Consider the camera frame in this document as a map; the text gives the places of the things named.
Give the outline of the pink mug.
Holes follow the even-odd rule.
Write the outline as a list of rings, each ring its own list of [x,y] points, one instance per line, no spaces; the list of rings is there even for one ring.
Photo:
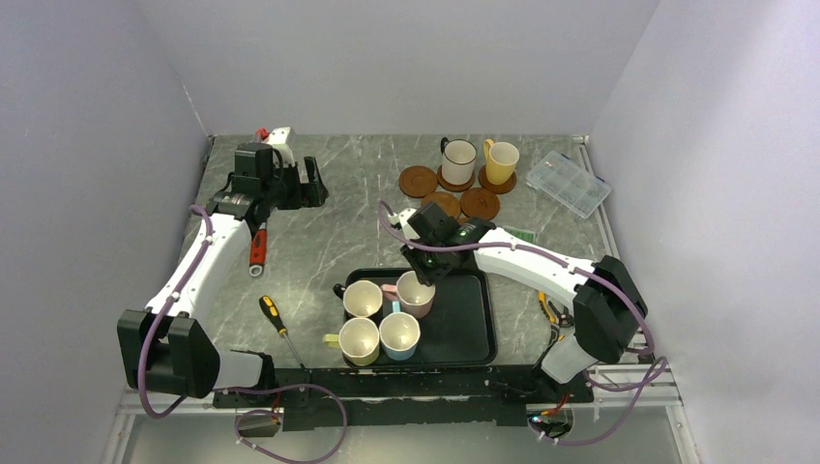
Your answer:
[[[399,302],[403,312],[416,319],[428,315],[436,294],[436,287],[420,283],[414,271],[402,274],[394,284],[381,284],[380,288],[388,299]]]

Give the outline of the white ribbed mug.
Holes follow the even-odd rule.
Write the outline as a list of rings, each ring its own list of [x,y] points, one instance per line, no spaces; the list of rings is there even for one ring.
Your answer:
[[[440,141],[442,155],[442,176],[446,182],[460,186],[466,184],[474,175],[477,160],[477,148],[466,139],[449,139]]]

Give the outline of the black handled cream mug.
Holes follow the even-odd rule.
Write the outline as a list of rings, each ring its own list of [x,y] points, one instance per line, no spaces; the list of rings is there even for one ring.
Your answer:
[[[383,292],[379,285],[369,280],[333,287],[334,294],[341,299],[345,314],[350,318],[374,319],[381,315]]]

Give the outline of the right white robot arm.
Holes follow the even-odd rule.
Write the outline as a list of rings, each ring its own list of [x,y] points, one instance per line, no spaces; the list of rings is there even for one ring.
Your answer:
[[[419,283],[431,286],[454,270],[477,270],[540,291],[569,313],[569,333],[548,342],[535,367],[533,388],[545,401],[559,399],[593,365],[617,363],[634,336],[649,331],[643,298],[614,256],[591,261],[558,254],[485,219],[461,223],[434,203],[399,213],[382,203],[378,216],[401,241]]]

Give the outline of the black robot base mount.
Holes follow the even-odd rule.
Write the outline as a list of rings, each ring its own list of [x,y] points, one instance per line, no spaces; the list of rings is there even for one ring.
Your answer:
[[[492,422],[519,426],[527,416],[555,406],[593,401],[582,375],[566,385],[528,364],[399,369],[271,368],[251,392],[222,388],[219,409],[278,406],[287,431],[341,423],[351,426]]]

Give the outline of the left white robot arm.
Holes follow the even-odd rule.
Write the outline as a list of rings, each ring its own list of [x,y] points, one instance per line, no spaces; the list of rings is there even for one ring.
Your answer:
[[[145,308],[127,309],[118,320],[128,385],[142,397],[203,398],[239,388],[252,405],[270,403],[278,392],[271,357],[217,348],[197,319],[213,308],[229,271],[272,211],[321,207],[328,197],[316,158],[297,162],[282,144],[239,145],[227,186],[205,205],[191,206],[200,226],[177,269]]]

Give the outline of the light blue mug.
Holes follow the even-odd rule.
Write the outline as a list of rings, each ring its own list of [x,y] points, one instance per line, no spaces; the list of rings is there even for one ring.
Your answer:
[[[396,362],[409,360],[416,351],[421,338],[418,320],[401,309],[398,301],[393,301],[390,313],[379,325],[380,341],[389,359]]]

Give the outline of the pale yellow mug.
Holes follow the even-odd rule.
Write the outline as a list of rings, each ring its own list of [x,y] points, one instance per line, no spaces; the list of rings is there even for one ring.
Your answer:
[[[341,351],[356,366],[373,364],[380,354],[380,333],[375,323],[364,317],[346,321],[338,333],[326,333],[322,342]]]

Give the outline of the brown wooden coaster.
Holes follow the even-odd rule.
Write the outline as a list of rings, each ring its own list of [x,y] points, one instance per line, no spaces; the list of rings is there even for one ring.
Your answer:
[[[436,191],[437,175],[429,167],[413,165],[401,171],[398,179],[400,190],[412,198],[423,198]]]
[[[500,195],[511,192],[517,183],[517,176],[516,173],[513,172],[511,177],[502,184],[493,184],[488,180],[486,174],[486,167],[482,166],[479,171],[479,182],[482,188],[488,189],[489,191]]]
[[[446,215],[459,218],[461,208],[459,199],[447,191],[434,191],[421,200],[421,205],[436,204]]]
[[[501,208],[498,196],[486,188],[470,188],[460,197],[462,213],[469,218],[494,219]]]
[[[472,174],[471,177],[469,178],[469,180],[466,181],[465,183],[458,184],[458,185],[452,184],[444,178],[442,167],[439,167],[437,169],[436,176],[437,176],[438,185],[441,188],[443,188],[444,190],[447,190],[447,191],[450,191],[450,192],[463,192],[463,191],[466,191],[467,189],[470,189],[474,185],[475,179],[476,179],[476,175]]]

